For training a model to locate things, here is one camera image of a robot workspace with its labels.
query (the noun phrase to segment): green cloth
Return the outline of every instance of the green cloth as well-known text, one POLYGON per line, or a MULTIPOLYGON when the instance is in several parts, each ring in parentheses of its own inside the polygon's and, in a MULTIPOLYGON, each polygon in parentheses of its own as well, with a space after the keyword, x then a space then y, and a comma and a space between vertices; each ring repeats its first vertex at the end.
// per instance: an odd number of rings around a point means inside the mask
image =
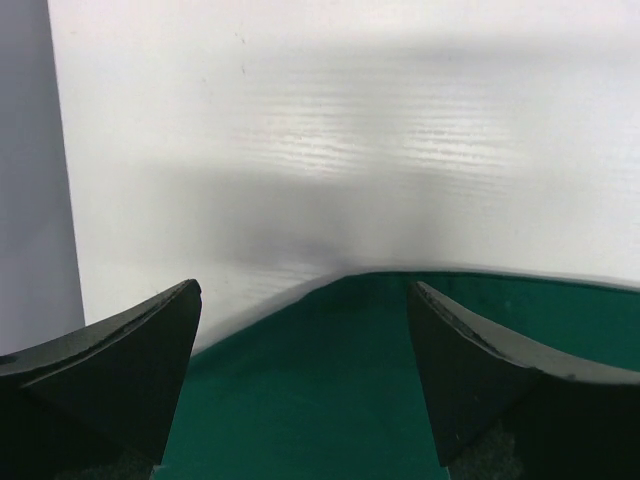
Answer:
POLYGON ((349 277, 192 360, 155 478, 448 478, 407 329, 416 280, 547 345, 640 370, 634 292, 478 274, 349 277))

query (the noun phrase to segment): white surface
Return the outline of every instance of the white surface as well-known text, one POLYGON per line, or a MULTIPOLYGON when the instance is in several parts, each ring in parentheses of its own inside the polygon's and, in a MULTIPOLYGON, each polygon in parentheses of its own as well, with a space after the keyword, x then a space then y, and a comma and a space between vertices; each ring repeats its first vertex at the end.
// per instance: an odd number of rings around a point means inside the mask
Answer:
POLYGON ((635 2, 51 2, 85 314, 346 273, 640 283, 635 2))

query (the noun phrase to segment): dark green fabric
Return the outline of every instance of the dark green fabric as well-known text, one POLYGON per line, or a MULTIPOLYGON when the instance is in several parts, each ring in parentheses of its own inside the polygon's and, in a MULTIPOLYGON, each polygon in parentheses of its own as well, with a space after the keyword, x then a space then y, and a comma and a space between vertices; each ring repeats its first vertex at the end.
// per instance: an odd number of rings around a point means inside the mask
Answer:
POLYGON ((349 277, 193 359, 155 478, 446 479, 407 329, 416 280, 538 341, 640 370, 637 293, 477 274, 349 277))

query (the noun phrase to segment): gray background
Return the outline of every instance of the gray background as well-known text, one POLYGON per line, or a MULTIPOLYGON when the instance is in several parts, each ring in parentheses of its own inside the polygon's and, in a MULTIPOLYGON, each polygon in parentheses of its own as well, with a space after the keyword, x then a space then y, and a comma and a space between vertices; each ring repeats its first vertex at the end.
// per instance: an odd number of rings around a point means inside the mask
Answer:
POLYGON ((0 2, 0 354, 84 325, 49 13, 0 2))

